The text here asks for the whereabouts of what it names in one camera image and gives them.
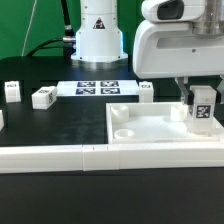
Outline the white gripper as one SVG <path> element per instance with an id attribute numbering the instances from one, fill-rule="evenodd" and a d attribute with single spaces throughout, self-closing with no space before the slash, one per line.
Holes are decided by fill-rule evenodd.
<path id="1" fill-rule="evenodd" d="M 224 104 L 224 0 L 144 0 L 133 70 L 141 79 L 175 79 L 189 104 L 183 77 L 221 75 L 217 103 Z"/>

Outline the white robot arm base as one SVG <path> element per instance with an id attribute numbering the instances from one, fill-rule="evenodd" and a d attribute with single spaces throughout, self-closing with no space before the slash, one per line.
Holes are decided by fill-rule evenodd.
<path id="1" fill-rule="evenodd" d="M 81 26 L 76 32 L 75 66 L 112 69 L 128 62 L 118 28 L 117 0 L 80 0 Z"/>

